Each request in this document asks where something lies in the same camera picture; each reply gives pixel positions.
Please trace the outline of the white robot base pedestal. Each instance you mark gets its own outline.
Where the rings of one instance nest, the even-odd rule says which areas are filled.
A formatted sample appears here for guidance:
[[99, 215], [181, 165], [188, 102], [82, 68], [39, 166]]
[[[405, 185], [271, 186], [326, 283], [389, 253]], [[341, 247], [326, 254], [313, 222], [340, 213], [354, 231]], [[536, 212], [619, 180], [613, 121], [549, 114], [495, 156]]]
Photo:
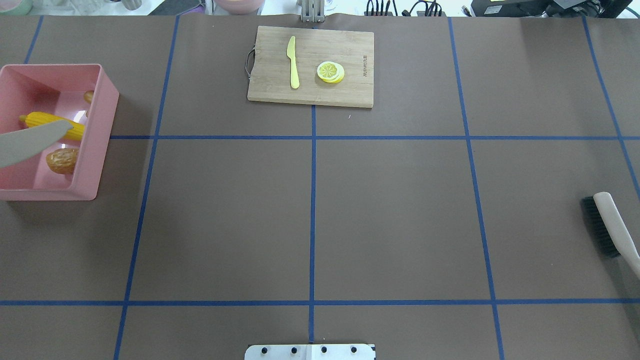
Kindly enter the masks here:
[[255, 344], [247, 347], [245, 360], [375, 360], [374, 344]]

